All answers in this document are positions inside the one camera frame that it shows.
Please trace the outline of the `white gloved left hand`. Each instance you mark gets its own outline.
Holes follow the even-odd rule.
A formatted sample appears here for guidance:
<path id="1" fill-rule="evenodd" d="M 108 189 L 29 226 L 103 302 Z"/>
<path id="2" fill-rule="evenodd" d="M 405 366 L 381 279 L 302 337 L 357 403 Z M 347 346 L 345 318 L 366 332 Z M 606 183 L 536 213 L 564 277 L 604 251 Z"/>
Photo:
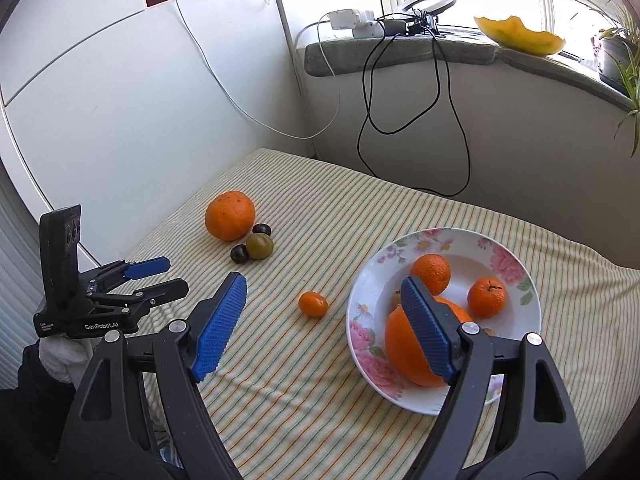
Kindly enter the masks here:
<path id="1" fill-rule="evenodd" d="M 58 382 L 78 388 L 99 339 L 70 339 L 64 334 L 40 338 L 39 361 Z"/>

